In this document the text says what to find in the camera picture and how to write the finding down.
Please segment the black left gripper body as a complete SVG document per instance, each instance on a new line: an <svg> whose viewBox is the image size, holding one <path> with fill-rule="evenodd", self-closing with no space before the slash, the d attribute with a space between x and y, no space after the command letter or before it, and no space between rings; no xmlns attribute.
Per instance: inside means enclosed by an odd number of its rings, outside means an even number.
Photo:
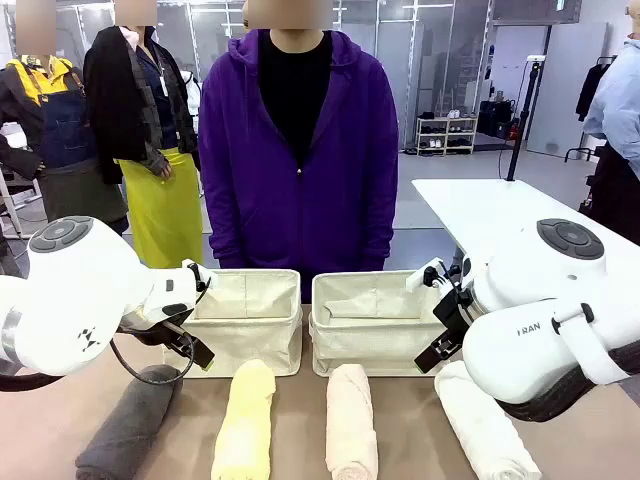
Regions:
<svg viewBox="0 0 640 480"><path fill-rule="evenodd" d="M173 351L192 351L194 349L193 339L190 334L182 328L184 321L192 313L192 310L176 313L147 330L138 330L122 326L121 333L132 335L147 346L163 345Z"/></svg>

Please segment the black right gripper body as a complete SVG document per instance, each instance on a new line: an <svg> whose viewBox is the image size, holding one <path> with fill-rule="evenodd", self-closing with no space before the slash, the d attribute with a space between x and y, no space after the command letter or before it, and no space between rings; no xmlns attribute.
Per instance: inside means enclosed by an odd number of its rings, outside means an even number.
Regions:
<svg viewBox="0 0 640 480"><path fill-rule="evenodd" d="M453 289L440 300L433 309L433 314L444 326L443 333L448 328L461 329L464 338L471 324L468 308L472 303L473 299L469 290Z"/></svg>

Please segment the white towel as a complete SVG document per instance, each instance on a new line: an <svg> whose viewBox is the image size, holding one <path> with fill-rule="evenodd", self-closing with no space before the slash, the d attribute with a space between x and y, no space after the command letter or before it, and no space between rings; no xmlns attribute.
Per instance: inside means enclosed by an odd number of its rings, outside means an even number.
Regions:
<svg viewBox="0 0 640 480"><path fill-rule="evenodd" d="M472 381L462 361L445 365L434 388L478 480L542 480L511 420Z"/></svg>

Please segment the pink towel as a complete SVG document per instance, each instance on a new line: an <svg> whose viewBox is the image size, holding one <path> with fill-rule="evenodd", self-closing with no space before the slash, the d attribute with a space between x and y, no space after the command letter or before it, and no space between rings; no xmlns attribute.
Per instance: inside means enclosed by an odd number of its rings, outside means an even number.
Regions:
<svg viewBox="0 0 640 480"><path fill-rule="evenodd" d="M331 480L377 480L377 434L364 368L336 368L329 376L326 399L325 461Z"/></svg>

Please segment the grey towel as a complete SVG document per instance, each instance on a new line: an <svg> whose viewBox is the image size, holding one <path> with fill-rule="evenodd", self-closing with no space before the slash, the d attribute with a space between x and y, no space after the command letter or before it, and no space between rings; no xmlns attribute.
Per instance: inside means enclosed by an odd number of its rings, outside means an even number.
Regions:
<svg viewBox="0 0 640 480"><path fill-rule="evenodd" d="M75 460L75 480L134 480L182 389L178 370L145 368Z"/></svg>

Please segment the person's left forearm purple sleeve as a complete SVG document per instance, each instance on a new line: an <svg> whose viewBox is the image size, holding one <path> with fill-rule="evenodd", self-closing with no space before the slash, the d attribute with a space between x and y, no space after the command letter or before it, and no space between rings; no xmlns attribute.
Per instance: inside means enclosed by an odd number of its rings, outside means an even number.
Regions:
<svg viewBox="0 0 640 480"><path fill-rule="evenodd" d="M371 185L365 195L360 266L361 271L380 271L390 254L397 187Z"/></svg>

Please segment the person's right forearm purple sleeve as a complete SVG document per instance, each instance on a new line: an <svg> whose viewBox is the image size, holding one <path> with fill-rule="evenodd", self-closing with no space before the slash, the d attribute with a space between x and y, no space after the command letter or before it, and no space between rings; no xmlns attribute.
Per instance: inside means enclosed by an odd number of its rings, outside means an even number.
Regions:
<svg viewBox="0 0 640 480"><path fill-rule="evenodd" d="M212 233L209 244L223 269L247 266L240 232L235 192L226 183L203 183L205 204Z"/></svg>

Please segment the cream fabric basket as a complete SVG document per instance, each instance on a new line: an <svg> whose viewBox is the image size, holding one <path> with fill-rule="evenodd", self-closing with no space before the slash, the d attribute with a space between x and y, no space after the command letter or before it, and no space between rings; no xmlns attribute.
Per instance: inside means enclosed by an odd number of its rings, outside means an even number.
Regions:
<svg viewBox="0 0 640 480"><path fill-rule="evenodd" d="M359 364L370 377L418 377L414 359L444 332L433 310L444 288L406 288L410 270L331 273L313 279L313 371Z"/></svg>
<svg viewBox="0 0 640 480"><path fill-rule="evenodd" d="M188 379L231 378L251 359L277 377L299 371L302 354L301 280L286 269L217 269L212 288L183 324L214 358L192 366Z"/></svg>

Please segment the yellow rolled towel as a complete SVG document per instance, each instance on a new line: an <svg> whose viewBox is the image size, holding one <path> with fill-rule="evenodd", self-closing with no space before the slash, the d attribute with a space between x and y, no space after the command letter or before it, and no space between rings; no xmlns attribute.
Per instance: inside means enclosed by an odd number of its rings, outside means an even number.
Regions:
<svg viewBox="0 0 640 480"><path fill-rule="evenodd" d="M216 437L211 480L269 480L273 371L252 359L236 371Z"/></svg>

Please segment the person with yellow-green apron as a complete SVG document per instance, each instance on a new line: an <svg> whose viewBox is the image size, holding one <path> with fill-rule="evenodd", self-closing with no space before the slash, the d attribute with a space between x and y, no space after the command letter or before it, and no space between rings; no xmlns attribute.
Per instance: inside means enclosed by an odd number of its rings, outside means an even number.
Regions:
<svg viewBox="0 0 640 480"><path fill-rule="evenodd" d="M113 0L84 58L87 114L105 179L126 190L133 247L150 268L202 262L197 134L171 53L153 37L157 0Z"/></svg>

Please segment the wooden shoe rack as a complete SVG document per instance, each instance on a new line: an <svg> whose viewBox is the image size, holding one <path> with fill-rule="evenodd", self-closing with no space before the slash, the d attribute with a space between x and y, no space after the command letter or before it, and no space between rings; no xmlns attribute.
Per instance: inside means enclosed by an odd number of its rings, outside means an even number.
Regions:
<svg viewBox="0 0 640 480"><path fill-rule="evenodd" d="M478 118L424 115L416 119L415 149L419 156L471 154L475 147Z"/></svg>

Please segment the black luggage bag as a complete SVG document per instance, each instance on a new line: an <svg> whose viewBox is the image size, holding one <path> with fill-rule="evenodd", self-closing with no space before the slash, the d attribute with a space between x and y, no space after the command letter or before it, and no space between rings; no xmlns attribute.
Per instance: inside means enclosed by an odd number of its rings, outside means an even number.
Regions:
<svg viewBox="0 0 640 480"><path fill-rule="evenodd" d="M477 132L490 137L506 139L513 123L514 109L514 100L481 101Z"/></svg>

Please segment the person with denim apron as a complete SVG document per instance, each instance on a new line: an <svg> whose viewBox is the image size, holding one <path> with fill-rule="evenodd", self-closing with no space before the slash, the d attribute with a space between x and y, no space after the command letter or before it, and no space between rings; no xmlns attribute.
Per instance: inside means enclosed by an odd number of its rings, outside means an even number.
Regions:
<svg viewBox="0 0 640 480"><path fill-rule="evenodd" d="M0 69L0 164L37 181L45 214L129 226L120 188L104 179L82 72L55 53L55 0L16 1L16 58Z"/></svg>

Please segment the person in light blue shirt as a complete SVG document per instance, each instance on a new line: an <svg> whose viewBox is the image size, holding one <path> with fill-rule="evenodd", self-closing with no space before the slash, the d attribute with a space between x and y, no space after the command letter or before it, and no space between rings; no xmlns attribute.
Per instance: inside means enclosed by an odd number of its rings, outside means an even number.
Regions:
<svg viewBox="0 0 640 480"><path fill-rule="evenodd" d="M616 60L602 77L584 132L605 142L591 182L591 218L640 245L640 0Z"/></svg>

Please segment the black hanging garment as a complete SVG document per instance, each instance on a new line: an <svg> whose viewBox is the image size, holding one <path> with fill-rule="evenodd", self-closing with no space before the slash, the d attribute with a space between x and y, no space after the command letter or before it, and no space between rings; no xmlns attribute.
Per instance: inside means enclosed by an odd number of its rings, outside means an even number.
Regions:
<svg viewBox="0 0 640 480"><path fill-rule="evenodd" d="M579 122L586 119L599 83L616 58L616 55L601 56L597 59L596 64L588 70L575 110Z"/></svg>

